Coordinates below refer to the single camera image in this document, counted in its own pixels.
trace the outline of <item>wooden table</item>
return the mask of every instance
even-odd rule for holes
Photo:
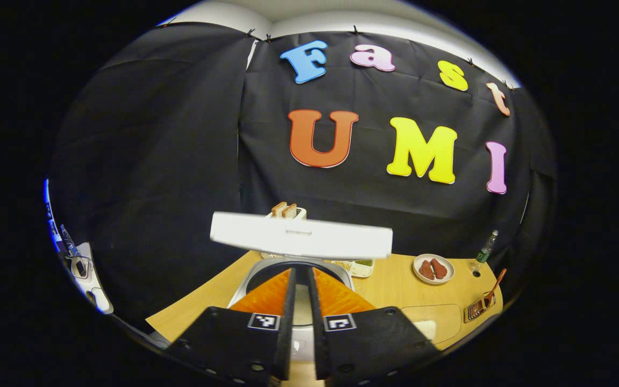
[[[147,323],[167,340],[174,342],[209,306],[226,308],[250,268],[262,260],[258,252],[248,252],[216,277],[187,296],[146,319]],[[480,277],[467,268],[473,259],[451,259],[454,277],[440,285],[422,282],[415,275],[411,255],[392,254],[386,260],[374,262],[373,274],[353,278],[355,291],[377,308],[396,306],[412,321],[433,319],[436,335],[433,343],[444,350],[464,338],[486,319],[503,309],[500,286],[496,303],[479,318],[464,323],[463,309],[488,292],[496,282],[491,268],[484,264]],[[283,385],[323,385],[315,380],[314,362],[291,362],[290,380]]]

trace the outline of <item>wooden spoon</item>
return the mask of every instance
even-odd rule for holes
[[[491,305],[491,301],[493,301],[493,292],[496,291],[496,288],[498,287],[498,284],[501,283],[501,280],[503,279],[504,275],[506,274],[506,271],[507,271],[507,269],[501,270],[501,274],[498,276],[498,279],[496,280],[496,285],[493,286],[493,289],[491,289],[491,292],[489,292],[489,294],[484,296],[484,304],[486,306]]]

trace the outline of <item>green bottle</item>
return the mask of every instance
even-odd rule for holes
[[[496,242],[496,238],[498,237],[498,230],[494,230],[491,233],[491,237],[486,241],[486,245],[481,248],[479,254],[477,254],[477,259],[474,260],[471,266],[472,274],[474,277],[479,277],[479,267],[481,267],[486,260],[488,260],[489,255],[491,255],[491,250],[493,248],[494,242]]]

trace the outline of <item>orange letter u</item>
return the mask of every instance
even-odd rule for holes
[[[353,112],[332,112],[329,117],[336,122],[334,148],[328,152],[314,149],[314,124],[321,113],[317,110],[293,110],[288,113],[290,129],[290,154],[295,160],[310,167],[331,168],[345,161],[350,151],[352,124],[359,116]]]

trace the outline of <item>foam letter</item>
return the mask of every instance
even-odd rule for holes
[[[503,101],[503,99],[506,98],[506,95],[503,94],[503,91],[498,90],[498,86],[496,86],[496,84],[493,82],[487,83],[486,86],[487,88],[491,89],[491,93],[493,93],[493,100],[496,101],[496,106],[498,107],[498,110],[500,110],[501,113],[509,116],[510,109],[506,107],[506,103]]]
[[[465,81],[465,78],[463,77],[465,73],[462,73],[462,69],[457,66],[457,64],[439,61],[439,69],[441,71],[439,76],[446,86],[450,86],[451,88],[460,91],[467,90],[467,81]]]
[[[452,174],[452,145],[457,139],[455,130],[439,126],[427,143],[417,123],[410,118],[391,118],[391,125],[395,127],[395,154],[393,162],[386,166],[389,174],[410,176],[412,168],[407,162],[408,157],[412,156],[417,176],[424,176],[434,161],[429,178],[439,183],[455,183],[455,175]]]
[[[326,63],[326,56],[322,51],[317,49],[326,47],[328,47],[328,45],[325,42],[313,41],[300,47],[289,49],[289,51],[280,55],[282,59],[288,59],[295,69],[295,73],[298,74],[298,76],[295,77],[295,83],[305,83],[326,73],[325,68],[318,68],[313,63]]]
[[[352,124],[359,119],[353,112],[332,112],[329,117],[336,122],[334,147],[328,152],[317,152],[312,144],[314,123],[321,118],[317,110],[293,110],[288,118],[290,129],[290,154],[300,164],[308,167],[331,168],[345,161],[350,151]]]
[[[381,71],[393,71],[393,55],[388,49],[371,44],[358,44],[355,46],[355,51],[350,55],[351,61],[360,66],[367,68],[375,67]]]
[[[494,194],[505,194],[506,187],[506,165],[503,156],[506,155],[506,147],[498,142],[489,141],[486,149],[491,152],[491,180],[486,183],[486,189]]]

